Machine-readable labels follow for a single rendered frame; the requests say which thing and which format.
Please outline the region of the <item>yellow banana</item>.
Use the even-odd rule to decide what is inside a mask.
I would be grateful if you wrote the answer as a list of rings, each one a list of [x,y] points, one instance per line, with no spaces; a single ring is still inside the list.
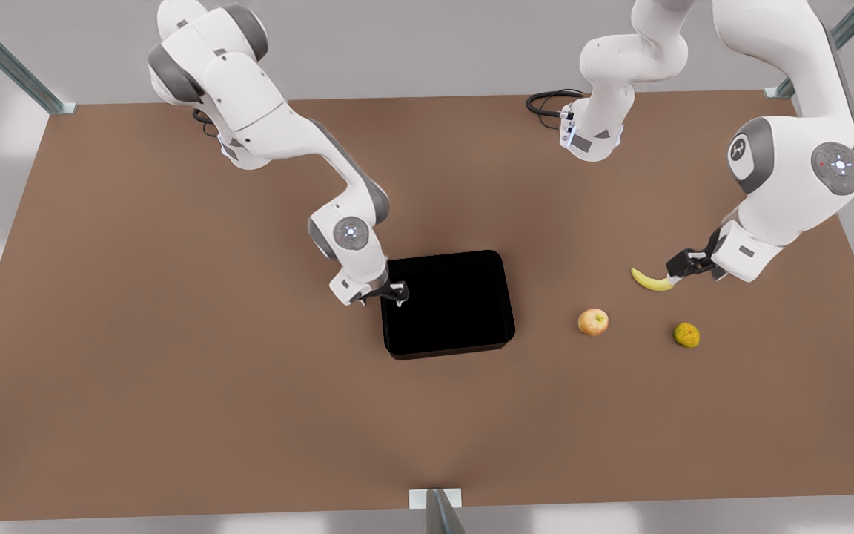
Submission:
[[[668,291],[674,287],[674,284],[668,277],[651,278],[635,268],[631,268],[630,273],[638,285],[650,291]]]

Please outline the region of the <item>black rectangular tray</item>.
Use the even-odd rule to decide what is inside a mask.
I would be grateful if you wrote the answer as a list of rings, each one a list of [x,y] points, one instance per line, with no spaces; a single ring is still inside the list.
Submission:
[[[507,274],[494,250],[397,258],[391,283],[405,283],[404,304],[382,301],[383,340],[396,360],[505,347],[515,335]]]

